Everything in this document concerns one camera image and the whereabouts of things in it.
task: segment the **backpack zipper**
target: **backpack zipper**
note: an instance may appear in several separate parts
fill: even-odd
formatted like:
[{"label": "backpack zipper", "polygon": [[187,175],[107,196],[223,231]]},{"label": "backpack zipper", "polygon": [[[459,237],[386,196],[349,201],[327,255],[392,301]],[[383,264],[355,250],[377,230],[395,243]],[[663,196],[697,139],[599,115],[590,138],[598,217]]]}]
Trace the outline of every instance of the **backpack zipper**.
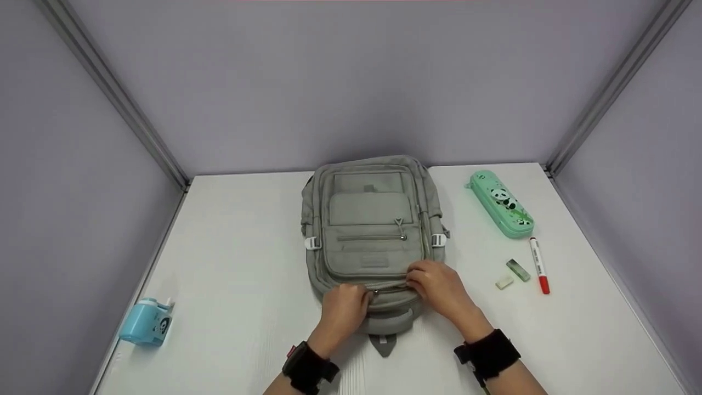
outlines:
[{"label": "backpack zipper", "polygon": [[337,236],[337,241],[374,241],[374,240],[407,240],[407,235],[404,234],[402,228],[402,218],[395,219],[395,225],[399,229],[399,235],[354,235],[354,236]]},{"label": "backpack zipper", "polygon": [[377,240],[407,240],[406,235],[358,235],[337,236],[337,241],[377,241]]},{"label": "backpack zipper", "polygon": [[[393,290],[393,291],[388,290],[385,292],[380,291],[380,293],[395,293],[395,292],[399,292],[399,291],[402,291],[402,289],[398,288],[398,289]],[[401,301],[397,301],[397,302],[385,303],[385,304],[382,304],[380,306],[374,306],[373,304],[370,304],[368,306],[368,312],[369,313],[379,313],[379,312],[383,312],[383,311],[391,311],[391,310],[397,309],[398,307],[417,302],[419,299],[420,299],[420,296],[417,294],[414,297],[411,297],[409,299],[405,299],[405,300],[401,300]]]}]

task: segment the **gray wall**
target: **gray wall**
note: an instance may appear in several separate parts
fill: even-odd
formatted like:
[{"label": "gray wall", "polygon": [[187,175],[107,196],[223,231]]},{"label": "gray wall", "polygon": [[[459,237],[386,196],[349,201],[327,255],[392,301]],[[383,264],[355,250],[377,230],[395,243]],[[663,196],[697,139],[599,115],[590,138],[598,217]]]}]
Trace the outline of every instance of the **gray wall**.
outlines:
[{"label": "gray wall", "polygon": [[702,2],[693,1],[557,178],[597,253],[698,390],[701,37]]},{"label": "gray wall", "polygon": [[180,193],[31,1],[0,54],[0,394],[85,394]]},{"label": "gray wall", "polygon": [[545,161],[661,0],[72,0],[190,176]]}]

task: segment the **panda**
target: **panda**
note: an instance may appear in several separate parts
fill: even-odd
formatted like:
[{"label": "panda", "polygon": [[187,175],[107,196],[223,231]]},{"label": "panda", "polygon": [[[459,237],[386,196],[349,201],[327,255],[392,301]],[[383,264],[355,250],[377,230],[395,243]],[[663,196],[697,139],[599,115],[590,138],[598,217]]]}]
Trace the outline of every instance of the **panda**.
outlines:
[{"label": "panda", "polygon": [[506,190],[502,188],[491,189],[490,193],[492,194],[492,198],[496,200],[498,204],[505,205],[508,210],[514,210],[516,208],[517,200],[510,197]]}]

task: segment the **blue pencil sharpener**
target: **blue pencil sharpener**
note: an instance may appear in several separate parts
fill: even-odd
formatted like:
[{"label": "blue pencil sharpener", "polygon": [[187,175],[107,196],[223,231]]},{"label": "blue pencil sharpener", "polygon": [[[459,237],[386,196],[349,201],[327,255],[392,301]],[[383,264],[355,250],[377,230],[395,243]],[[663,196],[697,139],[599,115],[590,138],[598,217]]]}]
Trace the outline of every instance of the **blue pencil sharpener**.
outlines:
[{"label": "blue pencil sharpener", "polygon": [[119,331],[119,339],[138,346],[160,346],[171,326],[172,308],[170,299],[166,304],[160,304],[152,297],[141,299],[129,311]]}]

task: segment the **white eraser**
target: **white eraser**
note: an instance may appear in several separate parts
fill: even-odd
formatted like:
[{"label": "white eraser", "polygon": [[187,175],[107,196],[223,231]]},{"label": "white eraser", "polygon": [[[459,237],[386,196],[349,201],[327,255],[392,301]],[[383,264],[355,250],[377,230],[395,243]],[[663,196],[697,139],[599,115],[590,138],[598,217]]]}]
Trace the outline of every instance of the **white eraser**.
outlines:
[{"label": "white eraser", "polygon": [[499,280],[497,280],[497,283],[495,283],[495,286],[499,290],[504,290],[505,288],[509,287],[510,284],[512,284],[514,281],[515,280],[514,280],[514,278],[512,278],[512,276],[504,276],[504,277],[500,278]]}]

